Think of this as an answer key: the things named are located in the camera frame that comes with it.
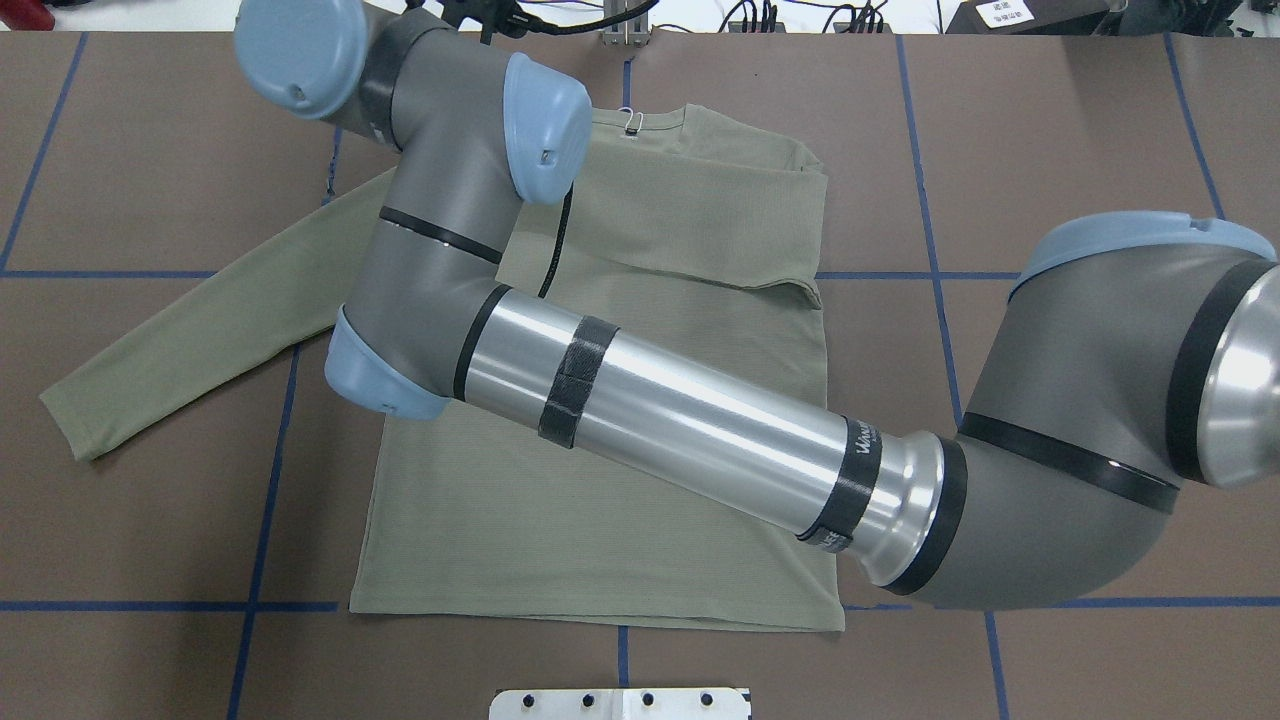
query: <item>black band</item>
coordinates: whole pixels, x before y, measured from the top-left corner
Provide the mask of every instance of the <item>black band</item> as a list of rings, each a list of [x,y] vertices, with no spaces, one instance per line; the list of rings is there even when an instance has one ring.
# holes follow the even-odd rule
[[[1174,502],[1178,500],[1178,486],[1172,483],[1092,450],[1004,420],[965,413],[964,421],[960,423],[960,434],[1021,455],[1033,462],[1066,473],[1166,515],[1174,511]]]
[[[360,76],[360,110],[381,142],[403,150],[392,131],[392,95],[404,58],[415,42],[433,29],[448,26],[430,13],[404,13],[392,20],[369,45]]]
[[[556,370],[552,391],[538,420],[538,436],[561,447],[573,447],[577,421],[582,419],[586,398],[591,396],[595,374],[604,363],[604,351],[613,342],[618,327],[590,315],[582,318],[564,357]]]
[[[1187,479],[1204,480],[1199,465],[1197,428],[1204,380],[1208,379],[1208,369],[1217,354],[1217,342],[1244,295],[1271,268],[1275,268],[1275,263],[1245,260],[1228,270],[1196,311],[1196,319],[1178,350],[1169,380],[1169,400],[1165,404],[1165,445],[1174,470]]]
[[[845,457],[827,503],[813,525],[796,536],[801,542],[827,552],[841,552],[852,542],[854,528],[867,512],[867,503],[876,489],[884,451],[879,430],[861,420],[845,418]]]
[[[458,250],[475,255],[481,260],[488,260],[494,265],[502,263],[502,252],[498,252],[493,247],[489,247],[488,245],[481,245],[467,237],[462,237],[461,234],[453,231],[444,229],[440,225],[436,225],[435,223],[429,223],[424,220],[422,218],[415,218],[408,213],[401,213],[394,208],[387,208],[387,206],[383,206],[381,211],[378,213],[378,217],[387,220],[388,223],[399,225],[407,231],[413,231],[422,237],[438,240],[444,245],[448,245],[451,247],[457,247]]]
[[[911,594],[933,579],[942,566],[942,559],[951,550],[951,541],[960,529],[960,516],[969,497],[969,465],[964,460],[964,448],[951,439],[942,439],[942,497],[933,512],[933,523],[928,534],[915,553],[911,564],[902,574],[884,585],[893,594]]]
[[[484,299],[484,304],[480,305],[480,311],[476,313],[474,320],[471,320],[471,329],[467,331],[467,338],[462,341],[462,352],[458,355],[458,364],[453,369],[453,397],[467,401],[467,372],[471,369],[471,356],[475,355],[476,343],[480,342],[480,333],[484,332],[485,323],[489,322],[489,316],[493,315],[493,309],[498,306],[498,301],[502,300],[503,295],[511,290],[509,286],[499,284],[493,288],[489,297]]]

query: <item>black velcro strap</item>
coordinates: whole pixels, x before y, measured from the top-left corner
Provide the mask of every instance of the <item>black velcro strap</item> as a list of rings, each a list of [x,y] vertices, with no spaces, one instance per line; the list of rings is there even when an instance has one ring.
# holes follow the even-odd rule
[[[462,352],[458,355],[458,364],[453,369],[453,397],[467,401],[467,372],[471,370],[471,356],[476,352],[476,343],[480,342],[480,333],[484,332],[485,323],[489,322],[489,316],[493,315],[493,309],[498,306],[498,301],[502,300],[503,295],[511,290],[509,286],[499,284],[493,288],[489,297],[485,297],[484,304],[480,305],[480,311],[476,313],[474,320],[471,320],[471,329],[467,331],[467,338],[462,341]]]
[[[964,448],[951,439],[942,439],[942,497],[933,511],[933,523],[924,536],[919,552],[902,574],[884,585],[893,594],[911,594],[933,579],[942,566],[942,559],[951,550],[951,541],[960,529],[960,516],[969,497],[969,465],[964,459]]]
[[[854,528],[867,512],[867,503],[876,489],[881,455],[884,451],[879,430],[874,427],[845,418],[845,457],[840,462],[836,484],[832,486],[818,519],[808,530],[796,536],[801,542],[827,552],[841,552],[852,542]]]
[[[1275,268],[1275,263],[1245,260],[1228,270],[1196,311],[1196,319],[1178,350],[1169,380],[1169,398],[1165,402],[1165,445],[1174,470],[1189,480],[1204,480],[1199,465],[1197,428],[1204,382],[1208,379],[1213,355],[1217,354],[1217,342],[1244,295],[1271,268]]]
[[[444,229],[440,225],[424,220],[422,218],[415,218],[408,213],[401,213],[394,208],[387,206],[383,206],[383,210],[378,213],[378,217],[407,231],[413,231],[422,237],[438,240],[449,247],[457,247],[458,250],[475,255],[481,260],[488,260],[494,265],[502,263],[502,252],[498,252],[493,247],[462,237],[453,231]]]
[[[582,419],[586,398],[591,396],[595,374],[604,363],[604,351],[613,342],[618,327],[590,315],[582,318],[573,340],[564,350],[552,391],[538,420],[538,436],[561,447],[573,447],[577,421]]]
[[[1166,515],[1174,511],[1174,502],[1178,500],[1178,486],[1172,483],[1092,450],[1004,420],[965,413],[960,434],[1007,450]]]

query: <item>label sticker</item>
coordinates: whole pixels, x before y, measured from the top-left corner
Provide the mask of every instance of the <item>label sticker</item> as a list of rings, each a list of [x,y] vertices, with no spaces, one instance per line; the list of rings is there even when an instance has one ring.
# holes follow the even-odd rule
[[[977,10],[982,15],[982,22],[987,23],[989,28],[1015,26],[1036,19],[1023,0],[998,0],[978,5]]]

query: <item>light blue joint cap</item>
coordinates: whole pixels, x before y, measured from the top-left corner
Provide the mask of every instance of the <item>light blue joint cap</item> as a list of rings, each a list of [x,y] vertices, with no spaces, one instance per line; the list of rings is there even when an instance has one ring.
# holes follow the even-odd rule
[[[422,389],[379,357],[351,328],[344,307],[338,309],[324,378],[356,405],[396,418],[434,420],[449,404],[448,397]]]
[[[591,142],[591,97],[576,79],[516,53],[502,94],[507,164],[526,202],[564,199]]]
[[[360,0],[244,0],[236,17],[236,59],[248,83],[308,120],[342,108],[367,54]]]
[[[1276,250],[1265,237],[1226,220],[1156,210],[1101,213],[1059,225],[1044,236],[1009,296],[1036,275],[1073,260],[1152,245],[1217,245],[1276,260]]]

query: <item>blue grid line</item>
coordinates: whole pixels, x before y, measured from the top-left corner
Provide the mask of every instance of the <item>blue grid line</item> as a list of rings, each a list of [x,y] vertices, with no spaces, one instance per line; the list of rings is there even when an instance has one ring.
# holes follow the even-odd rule
[[[9,600],[0,612],[244,612],[247,602],[150,600]],[[259,612],[337,612],[337,602],[262,602]]]
[[[631,687],[631,628],[618,625],[618,687]]]
[[[1055,605],[1052,610],[1097,609],[1155,609],[1155,607],[1280,607],[1277,596],[1221,596],[1221,597],[1082,597]]]
[[[844,605],[845,612],[881,612],[881,611],[900,611],[900,610],[915,610],[911,605],[893,605],[893,603],[877,603],[877,605]]]
[[[902,81],[902,105],[906,127],[911,138],[911,161],[915,165],[915,187],[920,196],[920,220],[924,223],[924,245],[929,254],[929,272],[933,279],[933,304],[938,313],[938,332],[942,336],[942,356],[947,366],[947,387],[951,391],[951,413],[960,425],[960,383],[956,379],[955,356],[951,351],[951,328],[947,325],[946,300],[942,296],[942,272],[938,266],[938,249],[933,238],[933,218],[929,213],[929,195],[924,188],[924,161],[920,158],[920,133],[915,124],[915,106],[911,102],[911,78],[906,68],[906,45],[901,35],[893,36],[897,45],[897,69]],[[1000,720],[1009,720],[1009,698],[1005,694],[1005,666],[1000,659],[1000,635],[996,633],[996,615],[984,614],[987,623],[987,650],[991,653],[991,675],[996,688]]]
[[[214,270],[0,270],[12,279],[205,279]]]
[[[933,273],[920,272],[822,272],[814,275],[819,281],[932,281]]]
[[[982,272],[946,272],[938,270],[823,270],[814,274],[819,281],[1016,281],[1020,273],[1006,273],[1002,270]]]
[[[631,106],[631,61],[635,58],[622,61],[622,106]]]
[[[1199,143],[1199,133],[1196,132],[1196,120],[1192,119],[1192,106],[1187,102],[1187,91],[1183,88],[1183,73],[1178,69],[1178,54],[1174,53],[1174,36],[1165,33],[1165,54],[1169,55],[1169,70],[1174,76],[1174,90],[1178,91],[1178,104],[1183,106],[1183,120],[1187,122],[1187,133],[1192,137],[1192,150],[1196,151],[1196,161],[1201,165],[1201,174],[1204,176],[1204,186],[1208,188],[1208,199],[1213,202],[1213,213],[1220,220],[1226,219],[1222,211],[1222,200],[1217,196],[1217,186],[1213,183],[1213,174],[1208,172],[1208,160],[1204,159],[1204,150]]]
[[[1005,665],[1000,660],[1000,633],[996,630],[996,614],[983,612],[987,619],[987,650],[991,652],[991,669],[996,678],[996,705],[1000,720],[1009,720],[1009,693],[1005,691]]]
[[[271,518],[275,512],[275,496],[280,488],[280,470],[284,466],[284,437],[289,432],[293,418],[293,397],[298,386],[298,357],[302,346],[293,346],[289,360],[289,380],[284,389],[284,409],[280,411],[280,428],[275,436],[275,455],[271,459],[271,479],[266,486],[266,502],[262,509],[262,525],[257,533],[257,553],[253,557],[253,578],[250,580],[248,606],[244,609],[244,625],[241,629],[239,653],[236,657],[236,674],[232,679],[232,696],[227,706],[227,720],[239,715],[241,693],[244,689],[244,670],[248,666],[250,642],[253,639],[253,620],[257,615],[257,598],[262,591],[262,570],[266,566],[266,546],[271,537]]]
[[[36,151],[36,160],[31,164],[31,173],[27,176],[27,184],[22,188],[22,197],[18,200],[18,209],[13,214],[13,223],[9,225],[9,236],[5,238],[4,250],[0,250],[0,270],[9,264],[9,255],[13,252],[14,242],[18,241],[18,229],[22,227],[22,218],[27,214],[27,202],[32,191],[36,190],[36,179],[40,177],[40,168],[45,164],[45,154],[49,152],[49,143],[54,140],[54,131],[58,128],[58,118],[67,105],[67,95],[70,94],[72,82],[76,79],[76,69],[79,68],[79,59],[84,54],[84,44],[88,42],[88,33],[82,32],[79,42],[76,44],[76,54],[72,55],[70,65],[67,67],[67,77],[63,79],[63,88],[58,92],[58,102],[49,117],[49,126],[45,127],[45,137],[40,141],[40,150]]]
[[[951,391],[951,413],[960,424],[960,383],[956,380],[956,363],[951,352],[951,328],[947,325],[946,301],[942,297],[942,272],[938,269],[938,249],[933,241],[933,218],[929,214],[929,195],[924,190],[924,163],[920,159],[920,135],[915,127],[915,106],[911,102],[911,79],[906,70],[906,45],[901,35],[895,35],[897,45],[897,70],[902,79],[902,105],[906,110],[906,128],[911,137],[911,161],[915,165],[915,188],[920,197],[920,222],[924,224],[924,245],[929,254],[929,278],[933,281],[933,305],[938,313],[938,332],[942,333],[942,357],[947,365],[947,387]]]

